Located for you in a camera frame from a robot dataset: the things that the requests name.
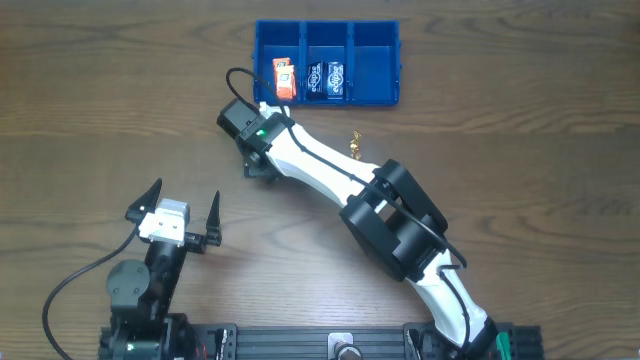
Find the blue bin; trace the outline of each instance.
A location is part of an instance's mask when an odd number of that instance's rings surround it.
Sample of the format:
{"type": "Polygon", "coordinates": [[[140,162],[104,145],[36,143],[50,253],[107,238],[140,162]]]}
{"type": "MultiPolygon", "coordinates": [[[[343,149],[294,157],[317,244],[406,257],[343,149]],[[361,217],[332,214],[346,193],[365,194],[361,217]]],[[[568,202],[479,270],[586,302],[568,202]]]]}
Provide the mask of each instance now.
{"type": "MultiPolygon", "coordinates": [[[[274,58],[295,66],[298,94],[287,105],[395,105],[400,98],[400,40],[397,21],[256,21],[254,72],[274,85],[274,58]],[[343,99],[307,99],[307,65],[345,65],[343,99]]],[[[275,99],[254,81],[256,102],[275,99]]]]}

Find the black cable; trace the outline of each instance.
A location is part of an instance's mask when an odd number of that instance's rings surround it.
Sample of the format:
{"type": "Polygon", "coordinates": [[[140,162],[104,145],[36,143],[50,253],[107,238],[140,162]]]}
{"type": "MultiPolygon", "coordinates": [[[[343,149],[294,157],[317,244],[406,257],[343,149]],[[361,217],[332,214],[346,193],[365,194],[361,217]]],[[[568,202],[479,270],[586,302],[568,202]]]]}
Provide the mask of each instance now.
{"type": "Polygon", "coordinates": [[[69,355],[67,355],[66,352],[64,352],[64,350],[62,350],[62,348],[60,347],[56,339],[53,337],[53,334],[51,333],[51,328],[49,327],[49,308],[51,307],[51,302],[53,302],[53,298],[55,298],[56,295],[58,295],[58,293],[60,292],[60,290],[62,290],[62,288],[67,286],[70,282],[75,280],[78,276],[86,273],[91,269],[94,269],[102,265],[103,263],[107,262],[108,260],[111,260],[114,256],[122,252],[122,250],[124,250],[124,248],[126,248],[127,245],[131,243],[131,240],[133,240],[134,236],[137,233],[137,229],[138,229],[137,226],[134,227],[133,230],[131,231],[131,234],[129,234],[129,237],[127,237],[127,239],[122,243],[122,245],[120,245],[120,247],[115,249],[112,253],[83,267],[82,269],[69,275],[69,277],[67,277],[66,279],[62,280],[62,282],[58,284],[58,286],[56,286],[55,289],[53,289],[51,294],[49,294],[47,301],[44,302],[44,307],[42,308],[42,328],[44,329],[44,334],[47,336],[47,339],[51,343],[51,346],[53,346],[53,348],[56,350],[58,355],[60,355],[63,359],[73,360],[69,355]]]}
{"type": "Polygon", "coordinates": [[[440,276],[440,279],[442,279],[442,281],[444,281],[445,284],[447,284],[447,286],[449,286],[449,289],[451,289],[451,292],[453,293],[453,295],[456,297],[456,299],[458,299],[458,302],[460,303],[460,307],[462,308],[462,316],[464,317],[464,327],[465,327],[465,333],[464,333],[464,340],[462,341],[462,346],[460,347],[460,354],[458,357],[464,355],[467,352],[467,349],[469,348],[469,346],[471,345],[471,343],[469,342],[469,336],[471,335],[471,320],[469,318],[469,312],[467,311],[467,307],[464,305],[464,301],[462,301],[462,296],[460,296],[460,293],[458,293],[458,290],[456,290],[455,287],[453,287],[453,284],[451,283],[451,281],[444,275],[443,270],[458,270],[460,268],[459,265],[441,265],[438,266],[438,269],[436,270],[436,272],[438,273],[438,276],[440,276]]]}
{"type": "MultiPolygon", "coordinates": [[[[257,111],[256,107],[251,105],[251,104],[249,104],[242,96],[240,96],[240,94],[238,94],[238,92],[233,87],[233,85],[231,85],[230,76],[234,72],[242,72],[242,73],[245,73],[245,74],[253,77],[254,79],[258,80],[258,82],[260,82],[260,84],[262,84],[262,86],[264,86],[267,90],[269,90],[269,92],[271,93],[271,95],[275,99],[276,103],[280,107],[280,111],[282,112],[282,115],[286,116],[287,113],[284,111],[284,105],[282,104],[282,102],[278,98],[278,95],[277,95],[276,91],[273,89],[272,86],[269,85],[269,83],[266,80],[264,80],[261,76],[255,74],[254,72],[252,72],[250,70],[247,70],[247,69],[244,69],[244,68],[239,68],[239,67],[234,67],[234,68],[231,68],[231,69],[229,69],[227,71],[226,80],[227,80],[227,86],[229,86],[229,90],[231,90],[233,95],[235,95],[238,98],[238,100],[242,101],[242,103],[244,103],[245,105],[247,105],[250,108],[254,109],[254,111],[257,111]]],[[[413,216],[413,214],[411,214],[409,211],[407,211],[404,207],[402,207],[400,204],[398,204],[395,200],[393,200],[387,194],[385,194],[382,191],[378,190],[378,188],[376,188],[375,186],[373,186],[373,185],[369,184],[368,182],[360,179],[359,177],[355,176],[354,174],[351,174],[350,172],[348,172],[346,170],[343,170],[342,168],[338,167],[337,165],[333,164],[332,162],[330,162],[328,160],[325,160],[321,156],[319,156],[319,155],[315,154],[314,152],[310,151],[309,149],[307,149],[306,146],[302,145],[300,143],[300,141],[298,141],[298,138],[296,138],[296,135],[293,133],[293,130],[291,129],[291,127],[287,126],[287,129],[289,130],[289,135],[291,136],[291,139],[296,144],[296,146],[298,148],[300,148],[300,151],[309,154],[309,156],[311,156],[312,158],[320,161],[321,163],[323,163],[323,164],[329,166],[330,168],[332,168],[333,170],[335,170],[335,171],[339,172],[340,174],[348,177],[349,180],[357,182],[358,184],[362,185],[365,189],[373,192],[377,197],[379,197],[382,200],[386,201],[389,205],[391,205],[393,208],[398,210],[402,215],[406,216],[407,218],[409,218],[409,220],[411,220],[416,225],[421,227],[423,230],[425,230],[429,234],[431,234],[431,236],[436,240],[436,242],[438,242],[438,244],[441,247],[449,250],[460,261],[460,263],[462,264],[462,267],[465,267],[465,268],[467,267],[467,260],[464,258],[462,253],[460,251],[458,251],[458,249],[456,249],[455,246],[451,245],[451,243],[449,243],[444,238],[444,236],[441,236],[441,235],[437,234],[435,231],[433,231],[431,228],[429,228],[427,225],[425,225],[418,218],[413,216]]]]}

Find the wood grain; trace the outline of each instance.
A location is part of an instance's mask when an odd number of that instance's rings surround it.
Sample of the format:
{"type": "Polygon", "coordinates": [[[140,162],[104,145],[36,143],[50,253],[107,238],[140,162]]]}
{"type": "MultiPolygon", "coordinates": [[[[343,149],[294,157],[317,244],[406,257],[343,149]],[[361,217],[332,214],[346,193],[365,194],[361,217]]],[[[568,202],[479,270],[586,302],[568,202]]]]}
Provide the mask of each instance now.
{"type": "MultiPolygon", "coordinates": [[[[189,256],[172,310],[239,325],[430,319],[307,186],[243,179],[215,125],[223,76],[250,66],[257,18],[395,18],[395,108],[295,109],[315,137],[405,164],[450,220],[460,274],[497,321],[539,324],[548,358],[635,357],[640,344],[640,6],[636,1],[0,2],[0,352],[51,359],[51,289],[116,248],[157,178],[201,229],[222,192],[223,247],[189,256]]],[[[249,93],[248,79],[236,80],[249,93]]],[[[116,260],[51,310],[95,358],[116,260]]]]}

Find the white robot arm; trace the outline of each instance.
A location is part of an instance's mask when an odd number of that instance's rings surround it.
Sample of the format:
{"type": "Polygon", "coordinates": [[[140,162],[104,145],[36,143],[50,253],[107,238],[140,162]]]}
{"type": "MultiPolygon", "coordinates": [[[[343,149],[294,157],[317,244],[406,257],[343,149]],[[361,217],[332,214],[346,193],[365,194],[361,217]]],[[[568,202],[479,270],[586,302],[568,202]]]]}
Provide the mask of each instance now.
{"type": "Polygon", "coordinates": [[[257,113],[234,100],[221,111],[218,124],[245,155],[249,168],[245,174],[296,178],[343,208],[340,216],[363,250],[394,279],[410,281],[431,310],[438,331],[461,357],[476,356],[493,342],[497,329],[452,271],[450,251],[398,211],[381,220],[378,213],[388,206],[385,200],[310,153],[377,187],[392,200],[402,198],[405,209],[442,235],[446,220],[404,167],[392,160],[379,167],[344,156],[265,105],[257,113]],[[406,195],[414,193],[415,197],[406,195]]]}

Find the empty compartment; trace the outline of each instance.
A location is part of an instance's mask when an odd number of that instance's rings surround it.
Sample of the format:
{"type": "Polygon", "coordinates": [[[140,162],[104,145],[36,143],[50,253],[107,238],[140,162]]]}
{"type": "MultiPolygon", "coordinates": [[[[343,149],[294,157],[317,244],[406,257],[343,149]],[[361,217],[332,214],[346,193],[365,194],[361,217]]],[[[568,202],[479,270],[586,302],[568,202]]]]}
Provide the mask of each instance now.
{"type": "MultiPolygon", "coordinates": [[[[257,21],[256,49],[254,70],[262,76],[269,85],[275,86],[273,74],[273,59],[288,57],[291,64],[299,65],[300,23],[298,21],[257,21]]],[[[256,102],[267,101],[275,103],[271,93],[254,82],[253,95],[256,102]]]]}
{"type": "Polygon", "coordinates": [[[356,22],[353,29],[353,104],[395,104],[399,96],[397,23],[356,22]]]}
{"type": "MultiPolygon", "coordinates": [[[[331,22],[331,21],[317,21],[307,23],[307,63],[301,66],[304,69],[305,75],[307,68],[310,64],[317,61],[324,61],[326,63],[337,61],[345,65],[347,62],[347,23],[346,22],[331,22]]],[[[307,78],[304,79],[304,91],[306,92],[307,78]]],[[[345,94],[347,91],[347,82],[344,81],[345,94]]],[[[317,100],[307,99],[309,103],[330,103],[336,104],[346,101],[345,96],[342,100],[317,100]]]]}

